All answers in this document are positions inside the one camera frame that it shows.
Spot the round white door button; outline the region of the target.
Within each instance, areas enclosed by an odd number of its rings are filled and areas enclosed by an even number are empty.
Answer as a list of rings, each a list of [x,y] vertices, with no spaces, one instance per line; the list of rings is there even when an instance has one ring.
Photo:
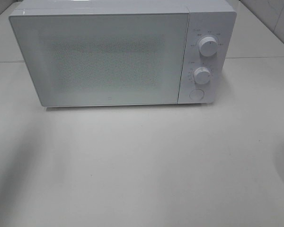
[[[203,99],[204,97],[204,91],[201,89],[195,89],[191,91],[189,95],[190,99],[193,100],[194,102],[199,102]]]

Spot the white control knob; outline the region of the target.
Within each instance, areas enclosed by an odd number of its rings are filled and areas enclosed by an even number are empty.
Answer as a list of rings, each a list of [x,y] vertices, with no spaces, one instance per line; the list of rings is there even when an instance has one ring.
[[[211,72],[206,67],[199,67],[193,72],[194,81],[196,84],[207,84],[211,79]]]
[[[218,40],[214,36],[204,36],[198,42],[198,49],[202,56],[211,57],[217,53]]]

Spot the white microwave door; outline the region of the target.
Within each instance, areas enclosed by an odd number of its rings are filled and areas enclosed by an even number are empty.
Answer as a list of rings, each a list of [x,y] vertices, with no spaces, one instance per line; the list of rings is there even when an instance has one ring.
[[[42,106],[175,104],[188,14],[11,16]]]

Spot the white microwave oven body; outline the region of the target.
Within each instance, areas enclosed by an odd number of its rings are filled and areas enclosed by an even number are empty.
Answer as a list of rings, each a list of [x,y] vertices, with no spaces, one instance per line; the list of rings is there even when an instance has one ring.
[[[180,87],[175,104],[212,103],[237,16],[233,7],[224,0],[25,0],[11,13],[9,22],[11,16],[152,14],[188,14]],[[218,49],[215,55],[204,57],[199,52],[198,42],[208,35],[216,37]],[[211,72],[207,84],[199,85],[194,81],[193,72],[199,67],[206,67]],[[199,102],[189,97],[195,89],[204,91]]]

